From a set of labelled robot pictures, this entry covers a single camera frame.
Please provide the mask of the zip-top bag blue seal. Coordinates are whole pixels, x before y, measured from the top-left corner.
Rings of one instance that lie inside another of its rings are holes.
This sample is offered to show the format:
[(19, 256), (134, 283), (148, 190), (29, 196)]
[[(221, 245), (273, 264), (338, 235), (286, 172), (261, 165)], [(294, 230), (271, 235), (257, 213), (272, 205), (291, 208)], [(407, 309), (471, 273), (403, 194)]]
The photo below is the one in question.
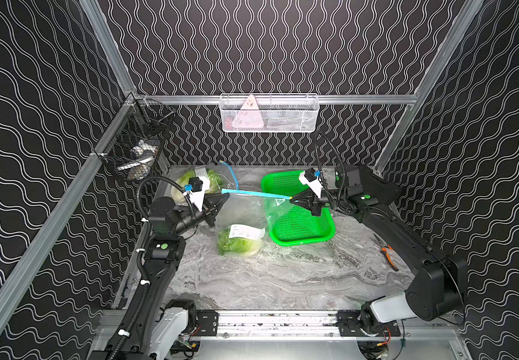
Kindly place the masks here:
[(263, 239), (264, 244), (269, 236), (264, 199), (275, 198), (289, 201), (291, 198), (250, 190), (223, 189), (222, 194), (230, 194), (230, 197), (217, 214), (216, 236), (219, 232), (231, 228), (230, 238)]

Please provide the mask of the pale chinese cabbage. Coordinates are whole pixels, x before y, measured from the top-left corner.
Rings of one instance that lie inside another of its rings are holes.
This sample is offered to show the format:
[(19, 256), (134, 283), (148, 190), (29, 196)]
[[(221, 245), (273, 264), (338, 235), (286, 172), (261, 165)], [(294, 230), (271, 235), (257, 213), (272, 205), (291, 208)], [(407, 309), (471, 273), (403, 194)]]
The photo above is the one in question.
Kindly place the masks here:
[(207, 177), (209, 179), (210, 185), (209, 189), (205, 191), (207, 194), (220, 194), (223, 186), (224, 186), (224, 179), (222, 175), (215, 171), (214, 169), (207, 169), (206, 170)]
[[(184, 171), (176, 180), (175, 182), (181, 186), (182, 188), (184, 188), (186, 185), (189, 184), (189, 180), (190, 178), (192, 177), (195, 177), (196, 174), (195, 174), (195, 169), (189, 169), (189, 170), (186, 170)], [(174, 201), (176, 203), (185, 203), (185, 199), (184, 199), (184, 196), (182, 195), (182, 193), (176, 189), (175, 187), (172, 187), (171, 190), (170, 190), (170, 194), (172, 196), (172, 199), (174, 199)]]

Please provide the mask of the zip-top bag with two cabbages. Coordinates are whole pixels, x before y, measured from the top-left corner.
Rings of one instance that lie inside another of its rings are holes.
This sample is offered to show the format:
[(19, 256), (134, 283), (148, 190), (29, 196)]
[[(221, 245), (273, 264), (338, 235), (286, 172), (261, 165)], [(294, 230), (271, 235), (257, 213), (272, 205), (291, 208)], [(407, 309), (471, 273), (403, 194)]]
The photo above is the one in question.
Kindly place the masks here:
[(199, 166), (176, 166), (170, 170), (169, 175), (182, 189), (190, 185), (192, 178), (199, 177), (203, 187), (208, 185), (206, 194), (219, 194), (223, 189), (239, 189), (235, 172), (223, 161)]

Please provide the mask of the green chinese cabbage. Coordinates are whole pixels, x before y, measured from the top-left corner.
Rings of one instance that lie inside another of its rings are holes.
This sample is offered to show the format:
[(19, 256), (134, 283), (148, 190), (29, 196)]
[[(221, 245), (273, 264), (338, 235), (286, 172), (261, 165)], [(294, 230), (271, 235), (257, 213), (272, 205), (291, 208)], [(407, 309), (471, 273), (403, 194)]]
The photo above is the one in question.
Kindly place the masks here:
[(217, 250), (220, 256), (225, 257), (252, 257), (262, 250), (264, 241), (242, 237), (230, 238), (231, 228), (225, 229), (217, 235)]

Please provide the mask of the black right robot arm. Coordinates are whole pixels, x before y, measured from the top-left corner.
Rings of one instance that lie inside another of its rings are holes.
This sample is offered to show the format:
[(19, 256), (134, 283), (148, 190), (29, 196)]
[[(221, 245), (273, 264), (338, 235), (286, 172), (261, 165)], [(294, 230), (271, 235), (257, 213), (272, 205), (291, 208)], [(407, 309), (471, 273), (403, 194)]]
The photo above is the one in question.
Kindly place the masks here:
[(371, 229), (414, 275), (403, 292), (361, 306), (358, 325), (364, 333), (374, 334), (394, 321), (409, 318), (432, 321), (465, 308), (466, 260), (434, 247), (399, 219), (389, 206), (400, 196), (400, 187), (363, 165), (337, 166), (332, 190), (325, 186), (320, 169), (302, 171), (298, 179), (306, 190), (291, 196), (291, 204), (314, 216), (333, 209), (354, 218)]

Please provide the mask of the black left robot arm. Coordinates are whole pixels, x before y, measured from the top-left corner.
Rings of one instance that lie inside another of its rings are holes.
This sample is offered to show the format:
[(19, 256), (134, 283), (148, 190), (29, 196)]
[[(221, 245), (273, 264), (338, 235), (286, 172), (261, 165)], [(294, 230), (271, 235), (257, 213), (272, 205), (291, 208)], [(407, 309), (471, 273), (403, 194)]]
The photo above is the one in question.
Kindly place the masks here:
[(169, 196), (152, 202), (148, 223), (153, 235), (137, 257), (139, 285), (117, 331), (90, 359), (165, 359), (181, 336), (198, 329), (194, 301), (171, 301), (163, 313), (160, 306), (184, 256), (184, 233), (201, 223), (214, 226), (228, 199), (227, 193), (206, 194), (201, 209), (177, 205)]

